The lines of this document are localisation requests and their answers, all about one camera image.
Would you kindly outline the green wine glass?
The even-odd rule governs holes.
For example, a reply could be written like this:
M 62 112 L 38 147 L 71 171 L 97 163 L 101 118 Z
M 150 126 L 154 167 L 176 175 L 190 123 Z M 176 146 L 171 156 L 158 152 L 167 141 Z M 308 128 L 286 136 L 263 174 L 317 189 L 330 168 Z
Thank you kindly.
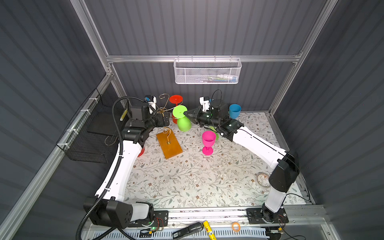
M 217 130 L 215 129 L 215 127 L 213 127 L 213 126 L 209 126 L 209 128 L 210 128 L 210 130 L 212 131 L 212 132 L 214 132 L 215 133 L 215 135 L 216 135 L 216 141 L 219 139 L 219 137 L 220 137 L 220 134 L 217 132 Z
M 180 131 L 188 132 L 191 127 L 191 121 L 185 116 L 187 107 L 183 105 L 178 105 L 173 109 L 173 116 L 177 119 L 177 125 Z

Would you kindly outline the red wine glass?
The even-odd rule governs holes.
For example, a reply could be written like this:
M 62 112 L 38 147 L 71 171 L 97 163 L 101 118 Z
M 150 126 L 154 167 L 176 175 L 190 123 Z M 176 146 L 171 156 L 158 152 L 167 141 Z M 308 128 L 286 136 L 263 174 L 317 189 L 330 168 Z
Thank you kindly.
M 172 104 L 174 104 L 175 106 L 178 106 L 178 105 L 182 104 L 183 97 L 180 95 L 173 95 L 170 97 L 170 102 Z M 172 120 L 173 120 L 174 124 L 177 124 L 177 119 L 174 117 L 174 115 L 172 115 Z

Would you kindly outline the wooden base wire glass rack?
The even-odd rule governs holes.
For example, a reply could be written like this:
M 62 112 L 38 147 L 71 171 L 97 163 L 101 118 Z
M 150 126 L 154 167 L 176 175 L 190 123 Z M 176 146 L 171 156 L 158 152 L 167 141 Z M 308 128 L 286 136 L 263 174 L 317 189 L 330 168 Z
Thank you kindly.
M 158 132 L 156 134 L 158 143 L 161 147 L 161 150 L 164 154 L 164 157 L 166 160 L 175 157 L 176 155 L 179 155 L 183 152 L 175 134 L 174 131 L 169 127 L 170 122 L 169 122 L 169 112 L 167 109 L 167 104 L 168 101 L 170 100 L 170 95 L 163 93 L 159 96 L 159 99 L 162 100 L 166 98 L 167 101 L 163 107 L 157 107 L 157 113 L 161 115 L 162 120 L 163 120 L 163 126 L 162 126 L 162 131 Z

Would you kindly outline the pink wine glass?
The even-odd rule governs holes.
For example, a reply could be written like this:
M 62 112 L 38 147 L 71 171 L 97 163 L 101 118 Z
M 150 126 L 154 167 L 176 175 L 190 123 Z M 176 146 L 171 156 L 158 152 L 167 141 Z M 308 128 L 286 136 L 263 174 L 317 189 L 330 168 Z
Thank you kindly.
M 202 152 L 206 156 L 210 156 L 213 154 L 213 145 L 216 142 L 216 134 L 212 131 L 205 131 L 202 134 L 202 141 L 203 141 L 203 149 Z

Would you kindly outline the blue wine glass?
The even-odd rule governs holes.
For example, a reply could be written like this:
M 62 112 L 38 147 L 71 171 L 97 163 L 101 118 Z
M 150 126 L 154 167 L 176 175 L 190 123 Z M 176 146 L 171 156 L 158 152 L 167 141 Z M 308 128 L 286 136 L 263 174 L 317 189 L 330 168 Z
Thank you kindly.
M 242 110 L 242 108 L 238 104 L 230 105 L 230 107 L 229 107 L 229 116 L 230 116 L 230 118 L 232 118 L 232 119 L 238 118 L 240 113 L 241 113 L 241 110 Z

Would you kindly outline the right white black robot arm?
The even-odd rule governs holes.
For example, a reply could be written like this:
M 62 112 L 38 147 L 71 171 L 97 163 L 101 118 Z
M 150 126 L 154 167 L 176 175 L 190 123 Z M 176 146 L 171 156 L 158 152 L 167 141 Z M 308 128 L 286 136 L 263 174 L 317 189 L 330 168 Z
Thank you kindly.
M 273 171 L 269 177 L 271 188 L 261 207 L 261 218 L 266 223 L 282 220 L 283 203 L 300 169 L 287 150 L 277 147 L 249 130 L 243 123 L 230 117 L 230 107 L 222 100 L 202 100 L 201 106 L 182 111 L 192 123 L 202 128 L 213 127 L 222 137 L 239 144 L 261 158 Z

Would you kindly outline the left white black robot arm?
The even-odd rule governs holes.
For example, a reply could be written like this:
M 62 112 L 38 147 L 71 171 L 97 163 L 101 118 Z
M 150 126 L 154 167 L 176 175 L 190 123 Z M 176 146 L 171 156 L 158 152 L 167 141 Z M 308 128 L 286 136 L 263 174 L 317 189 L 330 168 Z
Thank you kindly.
M 125 229 L 132 222 L 147 224 L 154 220 L 153 204 L 125 202 L 125 190 L 137 157 L 154 128 L 167 127 L 168 120 L 157 113 L 154 101 L 140 102 L 128 110 L 129 120 L 124 127 L 115 121 L 118 130 L 118 151 L 111 168 L 94 197 L 84 203 L 86 220 L 94 225 Z

